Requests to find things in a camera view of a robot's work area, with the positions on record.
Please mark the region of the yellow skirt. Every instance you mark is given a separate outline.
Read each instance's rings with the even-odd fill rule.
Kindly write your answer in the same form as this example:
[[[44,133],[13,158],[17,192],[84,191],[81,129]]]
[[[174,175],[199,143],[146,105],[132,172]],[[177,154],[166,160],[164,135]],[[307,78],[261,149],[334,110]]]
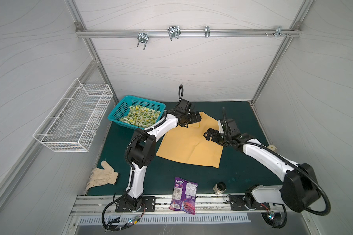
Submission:
[[[178,163],[219,168],[223,147],[204,137],[207,130],[219,129],[218,121],[204,112],[200,115],[200,122],[168,131],[156,155]]]

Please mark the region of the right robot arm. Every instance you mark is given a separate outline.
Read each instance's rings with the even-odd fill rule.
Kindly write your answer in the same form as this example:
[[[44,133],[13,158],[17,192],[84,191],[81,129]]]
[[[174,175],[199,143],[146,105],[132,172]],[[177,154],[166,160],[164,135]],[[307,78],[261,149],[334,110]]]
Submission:
[[[294,212],[307,211],[314,215],[326,216],[331,212],[331,203],[318,184],[314,169],[307,163],[299,164],[282,157],[248,133],[241,133],[235,120],[223,118],[219,128],[208,129],[203,136],[207,141],[224,147],[232,147],[252,157],[277,176],[282,184],[276,186],[254,186],[248,197],[257,203],[272,203],[287,206]]]

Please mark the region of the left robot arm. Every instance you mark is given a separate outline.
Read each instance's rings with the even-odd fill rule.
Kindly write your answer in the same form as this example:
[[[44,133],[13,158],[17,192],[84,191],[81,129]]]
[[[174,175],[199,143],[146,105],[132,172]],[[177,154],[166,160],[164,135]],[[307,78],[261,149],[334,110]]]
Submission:
[[[137,211],[145,209],[143,204],[143,193],[144,193],[144,179],[148,165],[152,162],[156,156],[156,144],[157,141],[162,138],[170,130],[180,126],[189,127],[189,124],[197,123],[202,120],[200,114],[191,111],[192,103],[183,99],[184,87],[179,86],[178,89],[178,103],[177,105],[164,112],[164,117],[160,119],[156,124],[145,129],[136,129],[133,133],[132,139],[125,150],[125,161],[130,166],[130,175],[128,186],[122,196],[117,199],[113,199],[103,209],[101,215],[102,226],[105,231],[121,231],[133,226],[136,222],[141,219],[141,215],[137,216],[135,220],[126,223],[125,225],[115,225],[120,221],[119,218],[112,220],[111,222],[105,221],[105,214],[107,209],[123,200],[131,210]]]

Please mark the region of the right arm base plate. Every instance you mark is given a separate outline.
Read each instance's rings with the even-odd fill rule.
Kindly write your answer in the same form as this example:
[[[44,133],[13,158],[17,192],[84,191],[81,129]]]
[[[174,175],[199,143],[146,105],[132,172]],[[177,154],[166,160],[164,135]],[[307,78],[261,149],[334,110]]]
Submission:
[[[232,211],[267,211],[270,210],[268,203],[258,203],[255,199],[249,195],[232,195],[228,194],[225,197],[225,201],[229,203]]]

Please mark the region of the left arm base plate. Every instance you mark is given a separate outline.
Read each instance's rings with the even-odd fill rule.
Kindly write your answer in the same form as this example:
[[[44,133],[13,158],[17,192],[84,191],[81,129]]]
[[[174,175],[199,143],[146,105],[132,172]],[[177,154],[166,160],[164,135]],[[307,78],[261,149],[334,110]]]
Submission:
[[[117,201],[115,212],[154,212],[155,205],[154,196],[140,196],[135,199],[127,195]]]

